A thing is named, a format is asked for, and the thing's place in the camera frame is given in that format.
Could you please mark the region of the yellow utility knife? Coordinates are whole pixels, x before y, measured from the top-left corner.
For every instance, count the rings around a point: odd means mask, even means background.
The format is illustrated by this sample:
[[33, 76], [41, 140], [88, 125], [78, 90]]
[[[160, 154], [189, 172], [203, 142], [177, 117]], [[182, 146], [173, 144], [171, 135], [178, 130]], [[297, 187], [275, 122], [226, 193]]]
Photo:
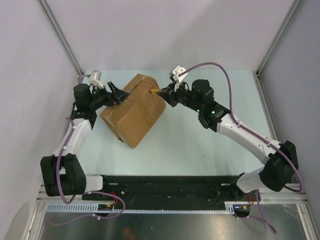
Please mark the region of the yellow utility knife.
[[158, 92], [160, 92], [161, 90], [160, 89], [151, 89], [150, 90], [150, 93], [151, 94], [157, 94]]

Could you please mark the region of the brown cardboard express box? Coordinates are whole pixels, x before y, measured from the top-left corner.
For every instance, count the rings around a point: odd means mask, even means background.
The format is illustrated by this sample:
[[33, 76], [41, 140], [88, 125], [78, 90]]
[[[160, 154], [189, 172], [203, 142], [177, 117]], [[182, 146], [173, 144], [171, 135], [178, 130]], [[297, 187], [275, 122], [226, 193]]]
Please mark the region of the brown cardboard express box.
[[159, 85], [151, 76], [137, 74], [125, 87], [129, 96], [120, 104], [106, 107], [100, 117], [123, 143], [136, 148], [166, 109], [165, 101], [151, 90]]

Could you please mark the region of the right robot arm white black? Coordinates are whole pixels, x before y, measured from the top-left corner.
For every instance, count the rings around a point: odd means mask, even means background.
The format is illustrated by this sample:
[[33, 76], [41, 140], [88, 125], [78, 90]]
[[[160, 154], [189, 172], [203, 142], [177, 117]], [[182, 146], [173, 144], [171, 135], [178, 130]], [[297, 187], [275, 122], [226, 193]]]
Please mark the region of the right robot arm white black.
[[258, 134], [231, 115], [231, 111], [215, 101], [209, 81], [197, 79], [188, 89], [186, 83], [175, 88], [175, 83], [154, 90], [170, 106], [181, 104], [198, 113], [198, 120], [205, 129], [235, 141], [252, 153], [264, 166], [249, 173], [242, 173], [231, 184], [231, 196], [242, 201], [249, 192], [266, 187], [280, 192], [299, 168], [296, 146]]

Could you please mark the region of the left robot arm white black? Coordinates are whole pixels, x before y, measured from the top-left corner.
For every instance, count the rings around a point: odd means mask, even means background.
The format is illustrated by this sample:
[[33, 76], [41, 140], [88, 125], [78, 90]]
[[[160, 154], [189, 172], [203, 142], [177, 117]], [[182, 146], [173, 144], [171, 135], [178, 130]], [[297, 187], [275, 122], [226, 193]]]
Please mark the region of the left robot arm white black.
[[44, 188], [49, 197], [73, 197], [91, 191], [100, 200], [110, 196], [111, 188], [103, 183], [103, 177], [86, 175], [78, 160], [85, 140], [96, 123], [96, 111], [103, 106], [120, 105], [130, 95], [112, 82], [107, 85], [110, 91], [98, 83], [80, 83], [73, 88], [74, 103], [67, 118], [67, 132], [55, 152], [40, 161]]

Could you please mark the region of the right aluminium frame post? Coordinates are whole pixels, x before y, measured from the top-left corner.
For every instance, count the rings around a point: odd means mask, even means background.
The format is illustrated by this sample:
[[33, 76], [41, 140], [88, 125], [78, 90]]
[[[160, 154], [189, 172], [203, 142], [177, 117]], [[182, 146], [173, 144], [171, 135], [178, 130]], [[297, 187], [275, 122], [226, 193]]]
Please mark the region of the right aluminium frame post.
[[294, 0], [285, 15], [280, 27], [278, 28], [272, 42], [267, 49], [261, 63], [259, 64], [257, 70], [255, 71], [256, 75], [260, 77], [265, 70], [266, 66], [268, 65], [269, 61], [272, 59], [275, 51], [281, 44], [283, 38], [285, 37], [287, 31], [289, 30], [290, 26], [292, 25], [294, 19], [296, 18], [297, 14], [299, 13], [301, 7], [305, 3], [305, 0]]

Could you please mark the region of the aluminium frame post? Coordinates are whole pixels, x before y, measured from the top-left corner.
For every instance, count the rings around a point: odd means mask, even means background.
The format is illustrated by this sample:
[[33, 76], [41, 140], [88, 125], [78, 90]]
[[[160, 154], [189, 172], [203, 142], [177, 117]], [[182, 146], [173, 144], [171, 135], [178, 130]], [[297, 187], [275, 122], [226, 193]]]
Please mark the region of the aluminium frame post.
[[48, 4], [47, 0], [37, 0], [37, 3], [42, 10], [44, 16], [46, 17], [50, 27], [52, 28], [55, 36], [57, 37], [62, 49], [64, 50], [67, 58], [69, 59], [72, 67], [76, 71], [78, 75], [82, 75], [84, 71], [82, 70], [63, 30], [55, 17], [53, 10], [51, 9], [50, 5]]
[[289, 30], [290, 26], [292, 25], [294, 19], [296, 18], [297, 14], [299, 13], [301, 7], [305, 3], [305, 0], [294, 0], [285, 15], [280, 27], [278, 28], [272, 42], [267, 49], [261, 63], [259, 64], [257, 70], [255, 71], [256, 75], [260, 77], [265, 70], [266, 66], [268, 65], [269, 61], [272, 59], [275, 51], [281, 44], [283, 38], [285, 37], [287, 31]]

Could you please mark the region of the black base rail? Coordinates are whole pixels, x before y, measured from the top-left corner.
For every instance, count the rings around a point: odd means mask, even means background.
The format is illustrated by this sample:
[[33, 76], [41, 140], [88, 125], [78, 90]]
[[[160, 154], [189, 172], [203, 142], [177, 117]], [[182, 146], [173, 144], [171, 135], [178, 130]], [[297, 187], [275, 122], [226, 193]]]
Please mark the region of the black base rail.
[[99, 193], [84, 194], [85, 201], [111, 201], [107, 194], [124, 200], [126, 210], [214, 211], [225, 202], [246, 202], [255, 191], [236, 189], [237, 175], [137, 176], [104, 175]]

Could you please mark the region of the left aluminium frame post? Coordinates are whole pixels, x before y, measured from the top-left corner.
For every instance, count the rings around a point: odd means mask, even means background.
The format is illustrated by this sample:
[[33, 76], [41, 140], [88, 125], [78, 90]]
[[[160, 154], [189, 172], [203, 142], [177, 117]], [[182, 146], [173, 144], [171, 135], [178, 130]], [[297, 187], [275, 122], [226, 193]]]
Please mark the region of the left aluminium frame post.
[[78, 75], [82, 75], [84, 71], [82, 70], [63, 30], [55, 17], [53, 10], [51, 9], [50, 5], [48, 4], [47, 0], [37, 0], [37, 3], [42, 10], [44, 16], [46, 17], [50, 27], [52, 28], [55, 36], [57, 37], [62, 49], [64, 50], [67, 58], [69, 59], [72, 67], [76, 71]]

